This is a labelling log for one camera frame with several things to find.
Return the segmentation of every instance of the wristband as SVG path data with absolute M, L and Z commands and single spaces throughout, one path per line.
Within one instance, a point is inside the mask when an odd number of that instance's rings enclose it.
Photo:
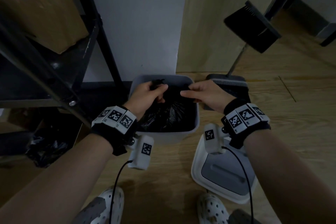
M 134 143 L 137 131 L 137 118 L 126 107 L 112 106 L 92 122 L 91 133 L 104 137 L 113 147 L 113 155 L 126 153 L 125 145 Z
M 221 119 L 224 129 L 231 137 L 230 145 L 240 149 L 244 140 L 256 130 L 271 129 L 269 117 L 255 104 L 242 99 L 234 99 L 224 109 Z

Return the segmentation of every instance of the bolt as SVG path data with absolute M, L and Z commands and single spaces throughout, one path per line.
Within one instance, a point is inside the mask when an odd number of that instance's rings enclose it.
M 76 104 L 77 104 L 76 101 L 71 101 L 71 102 L 69 103 L 69 106 L 75 106 Z

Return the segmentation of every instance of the person's left arm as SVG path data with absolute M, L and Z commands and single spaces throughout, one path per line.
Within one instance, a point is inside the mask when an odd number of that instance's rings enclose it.
M 139 120 L 155 99 L 164 102 L 167 85 L 140 84 L 124 106 Z M 70 223 L 98 180 L 113 148 L 89 134 L 0 208 L 1 223 Z

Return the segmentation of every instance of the foot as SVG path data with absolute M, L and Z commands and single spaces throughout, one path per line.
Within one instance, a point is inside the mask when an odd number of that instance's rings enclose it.
M 109 219 L 112 193 L 113 193 L 113 188 L 105 190 L 103 193 L 101 193 L 98 196 L 98 197 L 102 197 L 103 199 L 105 199 L 106 209 L 99 215 L 99 217 L 91 221 L 91 224 L 105 224 L 106 221 Z M 115 193 L 114 193 L 112 216 L 111 216 L 112 224 L 120 223 L 121 215 L 123 214 L 123 209 L 124 209 L 124 192 L 120 187 L 116 187 Z
M 199 224 L 228 224 L 229 213 L 222 201 L 209 193 L 200 195 L 197 200 Z

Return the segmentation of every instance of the black cable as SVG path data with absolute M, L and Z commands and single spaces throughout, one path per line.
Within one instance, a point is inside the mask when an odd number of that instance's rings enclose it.
M 114 183 L 114 187 L 113 187 L 113 192 L 112 192 L 112 201 L 111 201 L 111 207 L 110 207 L 110 219 L 108 220 L 108 224 L 111 224 L 111 217 L 112 217 L 112 207 L 113 207 L 113 199 L 114 199 L 114 193 L 116 191 L 116 187 L 117 187 L 117 182 L 118 182 L 118 179 L 119 179 L 119 175 L 121 173 L 121 171 L 123 170 L 124 166 L 126 166 L 128 163 L 132 163 L 133 160 L 129 160 L 127 161 L 119 170 L 119 173 L 117 175 L 117 178 L 115 180 L 115 183 Z
M 245 177 L 246 177 L 246 180 L 247 180 L 247 185 L 249 186 L 249 193 L 250 193 L 250 204 L 251 204 L 251 223 L 253 224 L 254 222 L 254 216 L 253 216 L 253 204 L 252 204 L 252 192 L 251 192 L 251 186 L 250 186 L 250 182 L 249 182 L 249 178 L 247 177 L 247 173 L 245 171 L 245 168 L 243 166 L 243 164 L 241 163 L 240 159 L 238 158 L 238 156 L 232 151 L 230 150 L 229 148 L 227 147 L 222 147 L 223 149 L 226 149 L 228 150 L 229 152 L 231 152 L 239 161 L 243 171 L 244 171 L 244 174 L 245 174 Z

